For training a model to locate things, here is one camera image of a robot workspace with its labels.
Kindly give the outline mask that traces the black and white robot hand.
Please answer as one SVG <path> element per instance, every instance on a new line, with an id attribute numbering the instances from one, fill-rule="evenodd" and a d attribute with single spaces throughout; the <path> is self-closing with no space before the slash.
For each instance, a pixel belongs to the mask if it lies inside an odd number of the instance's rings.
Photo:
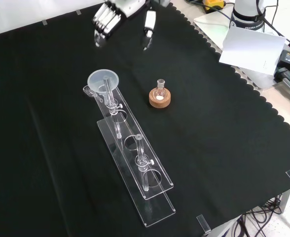
<path id="1" fill-rule="evenodd" d="M 144 23 L 143 50 L 149 49 L 156 23 L 156 11 L 149 0 L 107 0 L 92 18 L 94 42 L 96 47 L 103 47 L 113 33 L 128 19 L 146 8 Z"/>

